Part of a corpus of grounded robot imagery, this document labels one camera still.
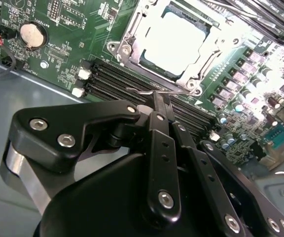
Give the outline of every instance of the mounting hole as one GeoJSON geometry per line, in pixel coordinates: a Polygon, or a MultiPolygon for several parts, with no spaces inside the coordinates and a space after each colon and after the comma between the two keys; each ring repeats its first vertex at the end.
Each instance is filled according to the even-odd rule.
{"type": "Polygon", "coordinates": [[[265,51],[262,55],[263,55],[264,57],[268,57],[268,56],[269,56],[269,52],[268,52],[268,51],[265,51]]]}
{"type": "Polygon", "coordinates": [[[212,175],[208,175],[208,178],[210,179],[211,182],[215,181],[215,178],[212,175]]]}
{"type": "Polygon", "coordinates": [[[234,45],[237,45],[239,42],[240,42],[240,40],[239,40],[238,38],[233,39],[233,44],[234,44],[234,45]]]}
{"type": "Polygon", "coordinates": [[[169,147],[169,145],[168,145],[166,142],[162,142],[162,145],[163,145],[164,147],[169,147]]]}
{"type": "Polygon", "coordinates": [[[162,155],[162,159],[163,159],[165,162],[170,162],[170,159],[169,159],[166,155],[162,155]]]}

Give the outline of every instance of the electrolytic capacitor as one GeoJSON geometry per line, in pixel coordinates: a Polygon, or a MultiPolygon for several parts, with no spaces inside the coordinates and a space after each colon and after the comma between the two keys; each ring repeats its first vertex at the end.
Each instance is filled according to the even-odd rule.
{"type": "Polygon", "coordinates": [[[244,110],[243,105],[239,101],[234,101],[232,103],[232,107],[235,109],[236,112],[242,112],[244,110]]]}
{"type": "Polygon", "coordinates": [[[221,147],[223,148],[223,149],[228,149],[229,148],[229,144],[225,141],[225,140],[222,140],[221,142],[220,142],[220,144],[221,144],[221,147]]]}
{"type": "Polygon", "coordinates": [[[242,141],[246,141],[246,140],[247,140],[247,134],[241,134],[241,135],[240,135],[240,139],[241,139],[242,141]]]}
{"type": "Polygon", "coordinates": [[[225,139],[226,139],[226,141],[227,141],[227,143],[228,143],[229,145],[231,145],[231,144],[233,144],[233,143],[235,142],[235,139],[234,139],[234,137],[233,137],[233,134],[227,134],[227,135],[225,136],[225,139]]]}
{"type": "Polygon", "coordinates": [[[273,97],[269,97],[268,98],[268,100],[267,100],[267,102],[268,102],[268,104],[271,106],[271,107],[273,107],[273,108],[275,108],[275,109],[278,109],[278,108],[280,108],[280,104],[279,104],[279,102],[277,101],[277,100],[275,100],[275,98],[273,98],[273,97]]]}
{"type": "Polygon", "coordinates": [[[252,93],[249,90],[244,90],[244,91],[241,92],[241,94],[249,102],[252,101],[252,99],[254,98],[254,96],[252,95],[252,93]]]}
{"type": "Polygon", "coordinates": [[[259,79],[256,78],[255,80],[252,81],[253,86],[255,86],[258,90],[262,90],[265,87],[265,83],[259,79]]]}
{"type": "Polygon", "coordinates": [[[270,68],[264,68],[261,73],[269,80],[281,79],[281,73],[279,71],[274,71],[270,68]]]}
{"type": "Polygon", "coordinates": [[[270,124],[271,126],[277,126],[278,125],[278,122],[277,120],[275,119],[275,117],[273,117],[272,115],[270,114],[265,114],[265,117],[267,119],[267,122],[268,124],[270,124]]]}
{"type": "Polygon", "coordinates": [[[227,118],[226,118],[225,114],[220,114],[219,115],[219,119],[220,119],[220,123],[221,124],[226,124],[227,123],[227,118]]]}

